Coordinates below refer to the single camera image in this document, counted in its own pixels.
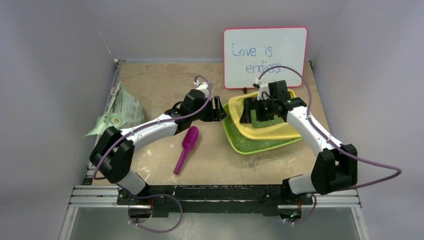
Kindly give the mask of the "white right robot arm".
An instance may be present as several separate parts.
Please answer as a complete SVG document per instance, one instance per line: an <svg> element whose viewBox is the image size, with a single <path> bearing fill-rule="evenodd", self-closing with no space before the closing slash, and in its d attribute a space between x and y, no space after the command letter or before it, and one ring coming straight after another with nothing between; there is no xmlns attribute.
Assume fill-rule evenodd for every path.
<svg viewBox="0 0 424 240"><path fill-rule="evenodd" d="M332 140L321 124L313 122L315 118L309 106L300 97L291 96L284 80L265 83L257 79L253 86L258 90L257 96L244 99L240 123L251 123L251 110L259 122L278 116L301 135L316 157L310 174L282 181L280 196L284 202L292 204L301 194L326 195L356 185L357 149L352 144Z"/></svg>

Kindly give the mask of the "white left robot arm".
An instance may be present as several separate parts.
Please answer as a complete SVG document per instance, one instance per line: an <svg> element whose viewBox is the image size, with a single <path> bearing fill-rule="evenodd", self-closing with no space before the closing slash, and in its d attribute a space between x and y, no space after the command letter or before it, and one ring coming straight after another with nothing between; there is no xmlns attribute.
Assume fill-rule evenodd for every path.
<svg viewBox="0 0 424 240"><path fill-rule="evenodd" d="M154 120L122 130L108 127L89 160L106 180L126 189L130 199L142 205L149 199L149 185L131 170L134 153L185 131L194 121L221 122L226 116L219 96L209 98L207 90L192 89L182 101Z"/></svg>

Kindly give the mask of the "green cat litter bag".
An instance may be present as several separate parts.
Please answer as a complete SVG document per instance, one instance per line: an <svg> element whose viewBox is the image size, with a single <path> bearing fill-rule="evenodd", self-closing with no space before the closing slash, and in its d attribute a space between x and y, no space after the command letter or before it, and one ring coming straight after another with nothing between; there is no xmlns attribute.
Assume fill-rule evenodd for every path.
<svg viewBox="0 0 424 240"><path fill-rule="evenodd" d="M140 102L129 94L122 82L111 91L111 99L105 113L99 116L92 130L85 136L101 135L109 127L118 130L131 128L145 122L144 109Z"/></svg>

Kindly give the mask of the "yellow sifting litter tray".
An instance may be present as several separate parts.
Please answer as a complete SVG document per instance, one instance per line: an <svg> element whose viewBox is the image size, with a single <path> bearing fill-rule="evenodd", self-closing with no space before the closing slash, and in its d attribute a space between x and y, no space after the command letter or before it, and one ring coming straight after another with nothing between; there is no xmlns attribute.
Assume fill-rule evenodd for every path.
<svg viewBox="0 0 424 240"><path fill-rule="evenodd" d="M297 139L301 135L282 118L275 117L274 120L265 121L265 126L256 127L258 122L240 123L244 109L245 98L256 98L257 92L234 96L228 100L227 112L231 116L232 122L237 130L246 138L251 140L288 140Z"/></svg>

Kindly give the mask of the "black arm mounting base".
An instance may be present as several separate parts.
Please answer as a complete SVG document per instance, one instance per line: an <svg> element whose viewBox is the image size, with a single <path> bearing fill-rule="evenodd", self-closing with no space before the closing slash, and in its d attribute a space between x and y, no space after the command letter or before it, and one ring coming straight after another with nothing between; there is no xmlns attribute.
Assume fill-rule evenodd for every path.
<svg viewBox="0 0 424 240"><path fill-rule="evenodd" d="M117 204L149 207L154 218L170 213L261 214L266 217L300 218L302 207L313 199L305 193L290 195L282 184L154 185L134 194L120 187Z"/></svg>

